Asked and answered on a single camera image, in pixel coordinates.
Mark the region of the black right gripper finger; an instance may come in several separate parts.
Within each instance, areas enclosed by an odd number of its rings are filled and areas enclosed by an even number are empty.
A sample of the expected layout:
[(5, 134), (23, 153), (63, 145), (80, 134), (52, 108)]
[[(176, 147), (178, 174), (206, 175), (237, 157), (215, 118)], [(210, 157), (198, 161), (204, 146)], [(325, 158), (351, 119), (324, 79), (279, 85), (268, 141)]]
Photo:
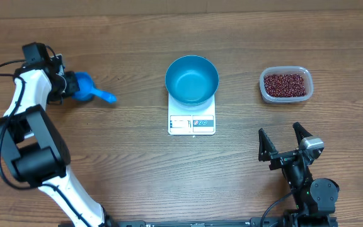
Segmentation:
[(299, 122), (295, 122), (292, 125), (298, 145), (305, 145), (308, 142), (308, 138), (313, 135), (310, 134)]
[(258, 160), (259, 161), (270, 161), (273, 156), (278, 154), (277, 149), (274, 144), (267, 136), (266, 132), (261, 128), (258, 131), (259, 135), (259, 152), (258, 152)]

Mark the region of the blue plastic measuring scoop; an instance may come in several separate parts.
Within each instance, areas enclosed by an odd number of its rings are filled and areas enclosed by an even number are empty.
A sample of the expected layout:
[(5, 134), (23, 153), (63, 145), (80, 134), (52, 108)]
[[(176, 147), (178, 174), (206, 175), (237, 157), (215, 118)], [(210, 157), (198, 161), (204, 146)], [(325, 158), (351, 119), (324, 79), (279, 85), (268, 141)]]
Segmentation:
[(101, 98), (108, 103), (115, 103), (117, 97), (107, 91), (102, 91), (96, 88), (91, 76), (86, 72), (75, 73), (79, 91), (73, 94), (72, 98), (78, 101), (86, 102), (91, 100), (94, 96)]

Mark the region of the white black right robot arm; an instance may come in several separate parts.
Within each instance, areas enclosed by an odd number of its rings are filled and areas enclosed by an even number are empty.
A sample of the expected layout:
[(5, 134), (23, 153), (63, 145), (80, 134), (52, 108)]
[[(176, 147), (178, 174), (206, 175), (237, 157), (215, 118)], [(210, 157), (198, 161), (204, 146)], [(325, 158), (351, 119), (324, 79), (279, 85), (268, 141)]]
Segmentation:
[[(314, 179), (309, 166), (317, 160), (325, 148), (324, 142), (309, 133), (299, 122), (292, 125), (298, 147), (280, 153), (263, 129), (258, 131), (258, 160), (268, 161), (271, 170), (282, 170), (290, 192), (270, 205), (259, 220), (260, 226), (337, 226), (335, 203), (339, 185), (329, 178)], [(269, 212), (288, 197), (293, 197), (295, 209), (284, 211), (281, 217), (268, 218)]]

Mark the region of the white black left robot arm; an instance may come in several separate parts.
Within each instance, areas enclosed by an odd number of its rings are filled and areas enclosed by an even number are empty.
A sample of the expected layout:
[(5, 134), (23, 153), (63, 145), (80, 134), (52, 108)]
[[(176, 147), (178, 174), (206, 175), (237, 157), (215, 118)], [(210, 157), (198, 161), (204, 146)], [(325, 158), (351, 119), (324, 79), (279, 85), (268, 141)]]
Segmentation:
[(45, 109), (79, 91), (77, 74), (61, 55), (29, 57), (12, 75), (15, 91), (0, 118), (0, 177), (16, 190), (38, 189), (70, 218), (71, 226), (115, 226), (71, 168), (69, 149)]

